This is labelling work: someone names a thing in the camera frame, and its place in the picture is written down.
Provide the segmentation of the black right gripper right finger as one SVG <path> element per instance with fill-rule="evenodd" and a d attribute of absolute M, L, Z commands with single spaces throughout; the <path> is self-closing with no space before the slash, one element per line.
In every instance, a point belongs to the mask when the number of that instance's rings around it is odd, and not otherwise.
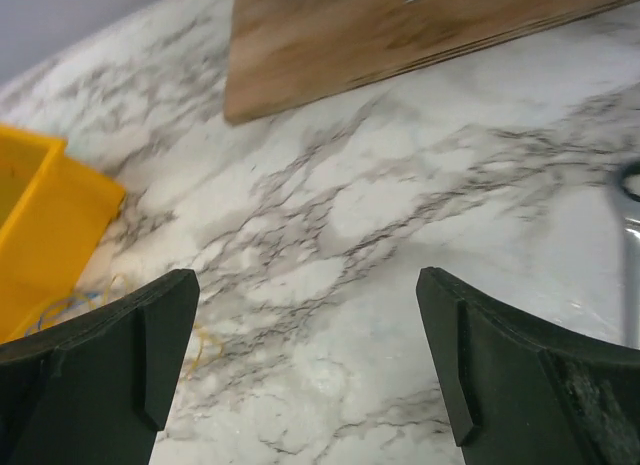
<path fill-rule="evenodd" d="M 467 464 L 636 464 L 639 352 L 545 321 L 449 272 L 416 296 Z"/>

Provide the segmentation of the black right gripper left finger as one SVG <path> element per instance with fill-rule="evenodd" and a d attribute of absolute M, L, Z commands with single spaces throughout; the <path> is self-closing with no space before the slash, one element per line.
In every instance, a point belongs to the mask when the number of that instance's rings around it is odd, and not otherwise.
<path fill-rule="evenodd" d="M 200 287 L 176 269 L 1 347 L 1 461 L 138 465 L 164 429 Z"/>

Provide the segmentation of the yellow plastic bin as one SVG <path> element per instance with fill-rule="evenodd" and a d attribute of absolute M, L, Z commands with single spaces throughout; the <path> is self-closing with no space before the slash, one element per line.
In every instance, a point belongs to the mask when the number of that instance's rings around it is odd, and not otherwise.
<path fill-rule="evenodd" d="M 68 297 L 126 191 L 66 143 L 1 128 L 1 339 L 22 337 Z"/>

